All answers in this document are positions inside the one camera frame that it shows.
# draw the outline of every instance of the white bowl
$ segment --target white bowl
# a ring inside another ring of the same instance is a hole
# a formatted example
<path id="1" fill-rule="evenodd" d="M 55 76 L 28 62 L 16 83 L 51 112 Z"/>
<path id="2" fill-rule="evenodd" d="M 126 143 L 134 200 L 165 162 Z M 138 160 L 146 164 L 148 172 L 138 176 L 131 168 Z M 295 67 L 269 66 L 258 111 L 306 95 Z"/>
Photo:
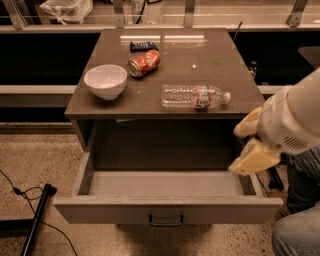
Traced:
<path id="1" fill-rule="evenodd" d="M 84 76 L 90 91 L 105 100 L 117 98 L 127 84 L 127 71 L 117 65 L 102 65 L 90 69 Z"/>

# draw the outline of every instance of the soda can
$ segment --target soda can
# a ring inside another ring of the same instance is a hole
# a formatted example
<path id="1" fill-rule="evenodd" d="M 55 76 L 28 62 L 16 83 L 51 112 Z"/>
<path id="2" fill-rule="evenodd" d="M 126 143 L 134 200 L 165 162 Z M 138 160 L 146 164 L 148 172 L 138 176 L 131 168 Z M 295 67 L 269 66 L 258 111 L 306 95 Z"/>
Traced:
<path id="1" fill-rule="evenodd" d="M 159 66 L 160 54 L 156 50 L 149 50 L 144 55 L 129 60 L 128 68 L 133 77 L 142 77 Z"/>

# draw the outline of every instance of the black pole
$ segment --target black pole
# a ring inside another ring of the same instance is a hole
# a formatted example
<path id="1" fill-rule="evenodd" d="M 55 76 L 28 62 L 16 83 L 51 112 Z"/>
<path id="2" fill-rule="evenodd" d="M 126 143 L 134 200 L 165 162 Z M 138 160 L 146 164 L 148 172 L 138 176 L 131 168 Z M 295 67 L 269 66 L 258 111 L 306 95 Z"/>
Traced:
<path id="1" fill-rule="evenodd" d="M 29 253 L 30 253 L 31 245 L 34 242 L 34 239 L 37 235 L 38 227 L 39 227 L 40 221 L 42 219 L 44 208 L 45 208 L 47 199 L 48 199 L 51 192 L 52 192 L 52 186 L 50 184 L 46 184 L 44 186 L 44 189 L 43 189 L 43 192 L 42 192 L 42 195 L 40 198 L 40 202 L 38 204 L 35 216 L 33 218 L 32 227 L 29 231 L 28 237 L 24 243 L 22 252 L 20 254 L 21 256 L 30 255 Z"/>

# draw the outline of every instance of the bottle label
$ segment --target bottle label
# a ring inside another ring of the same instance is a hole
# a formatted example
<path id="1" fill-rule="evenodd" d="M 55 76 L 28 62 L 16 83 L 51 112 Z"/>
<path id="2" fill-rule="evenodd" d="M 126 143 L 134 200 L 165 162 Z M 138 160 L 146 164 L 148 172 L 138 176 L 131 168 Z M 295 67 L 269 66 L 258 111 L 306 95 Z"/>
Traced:
<path id="1" fill-rule="evenodd" d="M 197 85 L 196 86 L 196 100 L 195 108 L 203 109 L 208 108 L 211 105 L 211 93 L 209 86 L 207 85 Z"/>

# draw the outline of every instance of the white plastic bag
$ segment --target white plastic bag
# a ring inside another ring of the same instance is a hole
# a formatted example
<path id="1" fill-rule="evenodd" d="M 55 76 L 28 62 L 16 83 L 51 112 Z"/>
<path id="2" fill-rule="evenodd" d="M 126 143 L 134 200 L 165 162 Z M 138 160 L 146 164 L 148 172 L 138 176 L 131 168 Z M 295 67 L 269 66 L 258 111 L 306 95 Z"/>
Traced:
<path id="1" fill-rule="evenodd" d="M 62 24 L 83 23 L 92 7 L 92 0 L 47 0 L 40 5 L 41 10 Z"/>

